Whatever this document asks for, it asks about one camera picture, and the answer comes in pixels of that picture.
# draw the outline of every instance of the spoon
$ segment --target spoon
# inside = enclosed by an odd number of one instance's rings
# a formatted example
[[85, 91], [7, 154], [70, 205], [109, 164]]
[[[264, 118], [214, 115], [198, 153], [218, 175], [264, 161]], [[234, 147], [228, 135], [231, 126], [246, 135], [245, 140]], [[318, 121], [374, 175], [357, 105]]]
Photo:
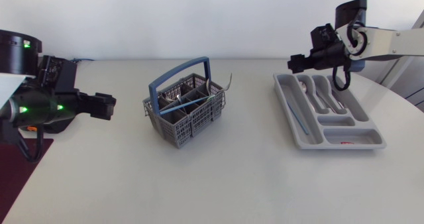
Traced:
[[[300, 83], [300, 86], [302, 87], [302, 91], [303, 91], [303, 92], [305, 92], [305, 93], [307, 93], [307, 86], [306, 86], [305, 82], [299, 82], [299, 83]], [[312, 105], [312, 103], [311, 103], [311, 101], [309, 100], [309, 98], [307, 98], [307, 101], [308, 101], [308, 103], [311, 105], [312, 110], [313, 110], [314, 112], [316, 112], [315, 107]]]
[[181, 100], [181, 95], [180, 94], [177, 95], [177, 99], [180, 102], [180, 104], [182, 105], [183, 104], [183, 101]]

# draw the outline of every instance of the metal utensil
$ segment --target metal utensil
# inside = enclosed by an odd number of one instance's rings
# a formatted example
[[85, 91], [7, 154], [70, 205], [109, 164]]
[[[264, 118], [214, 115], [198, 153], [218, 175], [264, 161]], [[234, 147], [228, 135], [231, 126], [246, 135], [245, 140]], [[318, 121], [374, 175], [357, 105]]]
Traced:
[[206, 80], [206, 91], [207, 95], [211, 95], [211, 92], [209, 91], [209, 78]]
[[[302, 91], [305, 92], [305, 93], [307, 93], [307, 86], [306, 86], [305, 82], [299, 82], [299, 83], [300, 83], [300, 86], [302, 87]], [[307, 98], [307, 101], [311, 105], [312, 110], [314, 112], [316, 112], [315, 107], [312, 105], [312, 102], [308, 98]]]
[[331, 91], [331, 94], [333, 95], [333, 97], [336, 99], [337, 103], [340, 105], [341, 109], [344, 109], [346, 106], [342, 103], [342, 101], [340, 100], [340, 96], [335, 92], [335, 91]]
[[[228, 83], [228, 85], [224, 87], [223, 89], [220, 89], [219, 91], [228, 91], [228, 89], [230, 89], [232, 78], [233, 78], [233, 73], [230, 74], [230, 82]], [[206, 91], [207, 91], [207, 95], [211, 95], [211, 92], [209, 91], [209, 79], [206, 80]]]
[[323, 102], [323, 104], [327, 107], [330, 108], [331, 111], [333, 111], [333, 113], [337, 113], [334, 108], [327, 102], [327, 100], [325, 99], [324, 95], [321, 93], [320, 89], [317, 89], [317, 97]]
[[177, 99], [180, 102], [180, 104], [182, 105], [183, 104], [183, 101], [181, 100], [181, 95], [180, 94], [177, 95]]

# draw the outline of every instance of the gray plastic cutlery tray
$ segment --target gray plastic cutlery tray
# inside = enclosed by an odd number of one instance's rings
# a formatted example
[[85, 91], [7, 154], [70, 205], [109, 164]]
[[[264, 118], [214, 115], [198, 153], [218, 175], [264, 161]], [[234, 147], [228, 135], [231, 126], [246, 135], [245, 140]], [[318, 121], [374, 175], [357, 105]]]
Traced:
[[377, 127], [355, 96], [349, 89], [335, 89], [331, 76], [274, 74], [274, 80], [277, 96], [300, 148], [386, 147]]

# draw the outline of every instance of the cutlery basket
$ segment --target cutlery basket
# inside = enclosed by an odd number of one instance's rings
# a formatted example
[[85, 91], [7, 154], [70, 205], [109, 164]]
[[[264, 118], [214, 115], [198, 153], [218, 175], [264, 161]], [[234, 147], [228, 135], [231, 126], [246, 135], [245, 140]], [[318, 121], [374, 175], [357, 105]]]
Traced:
[[[191, 74], [161, 91], [156, 91], [159, 85], [178, 72], [199, 63], [204, 65], [205, 77]], [[160, 114], [161, 111], [171, 109], [181, 103], [207, 97], [207, 80], [209, 80], [209, 93], [215, 95], [214, 97], [203, 99], [163, 115]], [[207, 57], [196, 58], [175, 67], [154, 80], [148, 88], [150, 97], [143, 101], [145, 115], [150, 117], [153, 127], [160, 135], [177, 148], [181, 148], [212, 121], [220, 117], [221, 110], [225, 106], [225, 92], [222, 91], [221, 86], [211, 81], [211, 68]]]

